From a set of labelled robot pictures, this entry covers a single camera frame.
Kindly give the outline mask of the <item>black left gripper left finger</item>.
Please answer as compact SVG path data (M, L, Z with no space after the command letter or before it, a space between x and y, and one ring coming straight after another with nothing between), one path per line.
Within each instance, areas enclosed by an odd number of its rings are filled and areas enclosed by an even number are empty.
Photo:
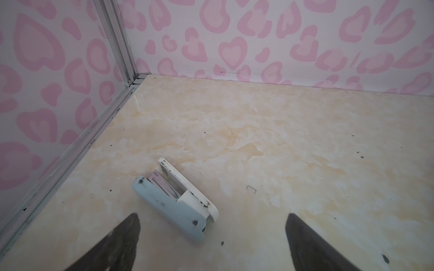
M109 234L100 240L68 271L130 271L136 258L140 235L140 220L131 213Z

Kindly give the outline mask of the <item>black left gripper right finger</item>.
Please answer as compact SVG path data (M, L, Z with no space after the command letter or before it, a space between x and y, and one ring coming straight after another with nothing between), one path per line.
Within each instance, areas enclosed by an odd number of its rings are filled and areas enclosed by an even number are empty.
M285 232L296 271L359 271L296 214L288 215Z

